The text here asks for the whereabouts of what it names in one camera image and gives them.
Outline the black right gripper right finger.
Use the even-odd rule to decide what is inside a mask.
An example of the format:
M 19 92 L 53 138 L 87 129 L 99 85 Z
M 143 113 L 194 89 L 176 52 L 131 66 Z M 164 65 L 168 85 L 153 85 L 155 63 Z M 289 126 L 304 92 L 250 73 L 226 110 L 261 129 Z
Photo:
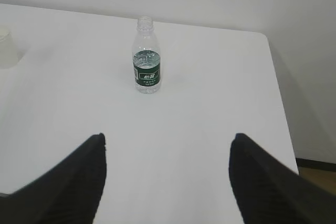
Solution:
M 249 136 L 230 146 L 228 173 L 244 223 L 335 223 L 335 196 L 303 179 Z

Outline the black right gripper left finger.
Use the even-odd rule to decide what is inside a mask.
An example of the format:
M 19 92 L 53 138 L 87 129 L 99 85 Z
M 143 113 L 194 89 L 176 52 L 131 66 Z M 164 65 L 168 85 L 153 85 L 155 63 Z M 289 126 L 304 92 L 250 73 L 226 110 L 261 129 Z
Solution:
M 1 195 L 1 223 L 93 223 L 106 176 L 106 139 L 100 133 L 33 182 Z

